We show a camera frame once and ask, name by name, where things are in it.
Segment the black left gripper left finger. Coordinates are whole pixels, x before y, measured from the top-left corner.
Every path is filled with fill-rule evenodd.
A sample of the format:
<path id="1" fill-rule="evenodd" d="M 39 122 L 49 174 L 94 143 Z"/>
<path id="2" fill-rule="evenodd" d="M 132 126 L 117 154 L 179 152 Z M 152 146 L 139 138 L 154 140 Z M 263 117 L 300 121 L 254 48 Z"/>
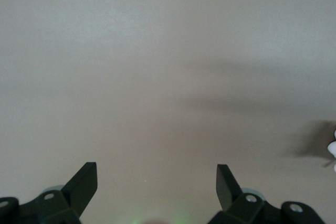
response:
<path id="1" fill-rule="evenodd" d="M 97 164 L 86 162 L 61 189 L 47 190 L 28 203 L 1 198 L 1 223 L 81 223 L 97 188 Z"/>

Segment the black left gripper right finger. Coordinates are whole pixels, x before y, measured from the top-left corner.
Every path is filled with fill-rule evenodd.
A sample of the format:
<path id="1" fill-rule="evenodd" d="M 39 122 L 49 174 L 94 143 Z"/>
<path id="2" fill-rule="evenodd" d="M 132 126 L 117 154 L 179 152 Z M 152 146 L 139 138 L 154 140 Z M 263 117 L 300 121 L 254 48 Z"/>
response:
<path id="1" fill-rule="evenodd" d="M 217 165 L 216 193 L 222 210 L 210 224 L 324 223 L 316 211 L 304 203 L 286 201 L 276 208 L 257 194 L 243 192 L 228 165 Z"/>

